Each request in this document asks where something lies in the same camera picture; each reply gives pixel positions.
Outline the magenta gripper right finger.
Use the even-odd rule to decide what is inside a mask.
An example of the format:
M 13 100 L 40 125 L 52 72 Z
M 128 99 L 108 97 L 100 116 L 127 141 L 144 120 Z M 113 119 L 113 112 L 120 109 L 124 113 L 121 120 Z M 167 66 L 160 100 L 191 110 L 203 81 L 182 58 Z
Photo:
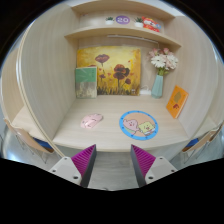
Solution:
M 131 146 L 131 158 L 137 183 L 140 187 L 177 171 L 166 158 L 155 157 L 135 145 Z

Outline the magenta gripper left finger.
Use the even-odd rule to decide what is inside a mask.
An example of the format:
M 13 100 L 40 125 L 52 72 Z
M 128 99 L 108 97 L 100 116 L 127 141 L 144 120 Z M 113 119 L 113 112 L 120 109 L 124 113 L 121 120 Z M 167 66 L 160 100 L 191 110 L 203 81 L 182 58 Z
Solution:
M 86 188 L 90 181 L 96 154 L 96 146 L 89 146 L 73 157 L 61 158 L 49 172 Z

